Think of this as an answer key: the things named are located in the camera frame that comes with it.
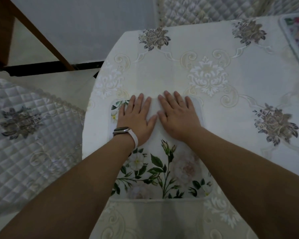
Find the person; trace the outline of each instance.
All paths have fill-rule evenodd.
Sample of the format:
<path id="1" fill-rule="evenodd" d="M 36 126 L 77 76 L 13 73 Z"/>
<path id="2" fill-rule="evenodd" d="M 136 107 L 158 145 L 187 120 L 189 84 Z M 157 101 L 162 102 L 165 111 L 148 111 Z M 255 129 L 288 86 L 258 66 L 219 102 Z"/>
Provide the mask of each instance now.
<path id="1" fill-rule="evenodd" d="M 186 143 L 259 238 L 299 238 L 299 176 L 201 127 L 193 103 L 178 92 L 158 98 L 158 116 L 168 134 Z M 157 116 L 146 121 L 151 98 L 132 96 L 119 110 L 118 127 L 129 127 L 141 146 Z M 135 143 L 114 136 L 30 201 L 0 232 L 0 238 L 88 238 Z"/>

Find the white watch band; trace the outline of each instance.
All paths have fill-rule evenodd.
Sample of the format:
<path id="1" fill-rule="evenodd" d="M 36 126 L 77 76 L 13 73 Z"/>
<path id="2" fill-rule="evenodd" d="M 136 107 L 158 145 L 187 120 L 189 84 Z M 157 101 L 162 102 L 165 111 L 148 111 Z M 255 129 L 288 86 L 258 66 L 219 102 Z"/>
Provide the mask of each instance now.
<path id="1" fill-rule="evenodd" d="M 137 136 L 135 135 L 135 133 L 132 131 L 132 129 L 129 129 L 128 130 L 128 133 L 132 136 L 132 138 L 134 139 L 134 142 L 135 142 L 135 148 L 133 150 L 135 150 L 138 146 L 138 138 Z"/>

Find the diamond quilted pattern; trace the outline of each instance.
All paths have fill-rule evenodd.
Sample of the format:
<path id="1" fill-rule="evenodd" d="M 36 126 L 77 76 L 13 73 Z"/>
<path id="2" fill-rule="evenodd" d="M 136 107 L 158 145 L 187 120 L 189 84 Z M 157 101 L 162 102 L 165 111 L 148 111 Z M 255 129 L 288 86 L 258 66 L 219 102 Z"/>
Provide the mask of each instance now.
<path id="1" fill-rule="evenodd" d="M 252 17 L 259 0 L 157 0 L 162 26 Z"/>
<path id="2" fill-rule="evenodd" d="M 275 0 L 267 15 L 281 15 L 299 12 L 299 0 Z"/>
<path id="3" fill-rule="evenodd" d="M 0 126 L 0 215 L 19 210 L 82 159 L 82 110 L 0 79 L 0 111 L 22 107 L 40 113 L 43 126 L 12 140 Z M 0 123 L 6 120 L 0 112 Z"/>

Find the hand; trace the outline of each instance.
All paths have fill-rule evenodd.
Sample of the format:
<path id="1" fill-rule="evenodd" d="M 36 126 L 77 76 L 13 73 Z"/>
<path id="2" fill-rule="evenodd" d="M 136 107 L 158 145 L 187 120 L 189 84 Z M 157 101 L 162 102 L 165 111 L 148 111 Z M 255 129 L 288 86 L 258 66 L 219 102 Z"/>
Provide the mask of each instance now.
<path id="1" fill-rule="evenodd" d="M 193 102 L 186 96 L 185 104 L 177 91 L 174 92 L 175 99 L 168 91 L 164 91 L 164 95 L 166 98 L 158 96 L 164 109 L 164 112 L 158 112 L 159 119 L 171 137 L 186 142 L 193 132 L 201 128 Z"/>
<path id="2" fill-rule="evenodd" d="M 117 127 L 127 126 L 132 129 L 138 138 L 138 146 L 141 146 L 152 134 L 157 120 L 157 115 L 152 116 L 149 121 L 146 122 L 146 116 L 150 108 L 151 98 L 147 97 L 142 108 L 141 106 L 144 99 L 143 93 L 140 93 L 138 98 L 136 100 L 135 99 L 136 97 L 132 95 L 126 111 L 124 111 L 125 104 L 122 104 L 119 110 Z"/>

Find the gray flower pattern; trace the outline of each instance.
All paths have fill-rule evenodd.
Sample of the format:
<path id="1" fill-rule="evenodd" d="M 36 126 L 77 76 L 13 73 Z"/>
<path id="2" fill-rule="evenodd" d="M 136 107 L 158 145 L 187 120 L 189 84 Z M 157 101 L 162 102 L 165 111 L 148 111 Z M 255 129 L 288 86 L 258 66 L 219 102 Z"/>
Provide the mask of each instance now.
<path id="1" fill-rule="evenodd" d="M 266 39 L 266 32 L 261 30 L 262 24 L 256 24 L 255 20 L 242 20 L 239 22 L 234 23 L 234 29 L 232 34 L 235 38 L 240 38 L 240 42 L 242 44 L 249 45 L 252 41 L 256 44 L 260 40 Z"/>
<path id="2" fill-rule="evenodd" d="M 255 119 L 258 133 L 267 134 L 267 142 L 273 142 L 274 146 L 277 146 L 281 139 L 290 143 L 292 136 L 298 137 L 297 130 L 299 127 L 288 121 L 292 118 L 291 114 L 283 114 L 282 109 L 273 108 L 267 103 L 265 106 L 265 109 L 260 109 L 259 112 L 254 110 L 253 112 L 259 117 L 259 119 Z"/>
<path id="3" fill-rule="evenodd" d="M 3 136 L 9 137 L 10 140 L 17 139 L 19 135 L 27 138 L 29 134 L 35 133 L 40 126 L 43 126 L 41 114 L 32 114 L 30 108 L 22 107 L 16 112 L 14 108 L 10 108 L 8 112 L 1 111 L 1 114 L 6 119 L 0 123 L 0 126 L 5 130 Z"/>
<path id="4" fill-rule="evenodd" d="M 144 48 L 151 51 L 154 47 L 161 49 L 163 45 L 168 45 L 170 37 L 165 36 L 168 30 L 163 30 L 163 28 L 157 29 L 145 29 L 143 34 L 139 35 L 138 39 L 140 44 L 145 44 Z"/>

